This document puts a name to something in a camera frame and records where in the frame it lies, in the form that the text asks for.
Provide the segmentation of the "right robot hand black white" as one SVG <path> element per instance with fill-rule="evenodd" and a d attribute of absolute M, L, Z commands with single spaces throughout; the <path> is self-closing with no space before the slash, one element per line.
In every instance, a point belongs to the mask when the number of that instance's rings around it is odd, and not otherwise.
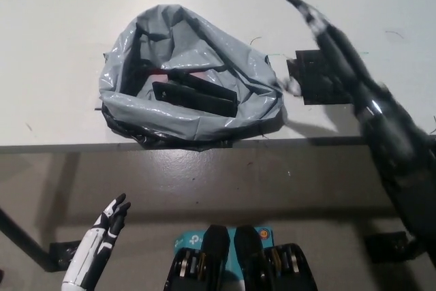
<path fill-rule="evenodd" d="M 371 78 L 368 69 L 348 37 L 336 28 L 318 9 L 303 0 L 286 0 L 304 18 L 313 37 L 332 70 L 332 79 L 341 84 L 350 96 L 355 115 L 361 121 L 370 116 L 389 113 L 389 103 L 381 87 Z"/>

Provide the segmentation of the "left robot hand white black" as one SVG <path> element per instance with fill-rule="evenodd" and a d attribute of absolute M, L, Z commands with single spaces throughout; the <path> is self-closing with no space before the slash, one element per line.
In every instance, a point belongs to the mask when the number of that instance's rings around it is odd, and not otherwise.
<path fill-rule="evenodd" d="M 64 275 L 61 290 L 94 290 L 125 226 L 131 206 L 126 195 L 115 198 L 82 238 Z"/>

